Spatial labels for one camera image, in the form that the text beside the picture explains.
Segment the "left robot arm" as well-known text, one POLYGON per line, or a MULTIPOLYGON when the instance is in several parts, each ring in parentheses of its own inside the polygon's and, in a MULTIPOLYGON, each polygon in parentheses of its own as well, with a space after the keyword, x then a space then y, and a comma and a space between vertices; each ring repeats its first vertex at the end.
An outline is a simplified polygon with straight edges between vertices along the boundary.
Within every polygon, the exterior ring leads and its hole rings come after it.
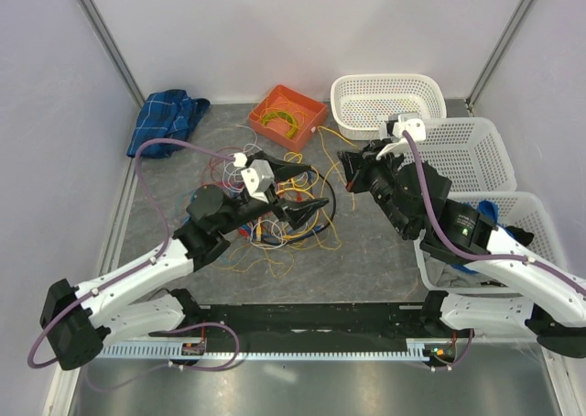
POLYGON ((69 371, 94 360, 106 346, 134 336, 194 335, 201 315, 188 293, 175 291, 154 301, 143 301, 143 296, 210 265, 229 248, 227 235, 240 227, 259 224, 272 214, 298 230, 329 202, 282 197, 279 183, 310 173, 309 165, 262 151, 236 153, 233 161, 243 179, 234 196, 218 185, 202 185, 186 208, 187 221, 167 230, 154 249, 104 276, 77 285, 60 279, 49 287, 38 339, 49 342, 52 363, 69 371))

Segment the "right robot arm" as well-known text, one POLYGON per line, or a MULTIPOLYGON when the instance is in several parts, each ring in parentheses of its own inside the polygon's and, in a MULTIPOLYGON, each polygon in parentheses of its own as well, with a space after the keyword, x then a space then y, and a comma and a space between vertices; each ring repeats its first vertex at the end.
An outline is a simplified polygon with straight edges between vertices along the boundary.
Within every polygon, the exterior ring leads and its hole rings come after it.
POLYGON ((449 197, 451 182, 418 151, 404 162, 385 140, 337 154, 352 193, 368 192, 405 240, 448 265, 503 283, 509 297, 430 294, 419 314, 433 337, 471 331, 489 337, 530 337, 562 356, 585 356, 585 281, 530 251, 522 236, 478 209, 449 197))

